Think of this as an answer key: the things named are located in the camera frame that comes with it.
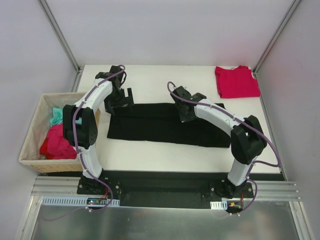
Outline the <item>black flower print t-shirt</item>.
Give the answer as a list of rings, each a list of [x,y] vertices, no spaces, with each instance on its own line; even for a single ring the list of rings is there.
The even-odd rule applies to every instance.
[[[208,148],[229,148],[231,138],[210,122],[197,118],[181,122],[173,103],[142,103],[114,109],[107,137]]]

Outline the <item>wicker laundry basket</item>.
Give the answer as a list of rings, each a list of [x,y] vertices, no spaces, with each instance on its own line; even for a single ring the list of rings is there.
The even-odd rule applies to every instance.
[[[76,159],[47,159],[40,148],[50,129],[53,108],[72,105],[85,95],[84,92],[43,93],[36,106],[18,161],[40,173],[81,172],[82,166]]]

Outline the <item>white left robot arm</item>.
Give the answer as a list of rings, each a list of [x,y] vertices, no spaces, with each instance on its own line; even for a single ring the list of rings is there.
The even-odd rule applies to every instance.
[[[113,65],[108,72],[99,72],[90,89],[73,104],[62,109],[62,133],[65,140],[74,147],[82,166],[84,177],[91,179],[88,188],[99,195],[105,191],[106,183],[100,179],[103,168],[98,160],[96,140],[98,127],[95,114],[101,104],[106,112],[114,115],[115,109],[134,105],[132,89],[127,94],[122,88],[127,78],[124,65]]]

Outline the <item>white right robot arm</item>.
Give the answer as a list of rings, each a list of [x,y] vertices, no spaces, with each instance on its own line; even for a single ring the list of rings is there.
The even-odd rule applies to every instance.
[[[226,180],[222,186],[217,186],[215,191],[218,195],[227,198],[237,197],[242,193],[247,182],[252,162],[267,146],[263,135],[259,135],[263,133],[259,120],[253,115],[237,120],[236,115],[211,102],[205,95],[201,93],[192,95],[183,86],[175,88],[171,96],[181,122],[202,119],[230,137],[234,160]]]

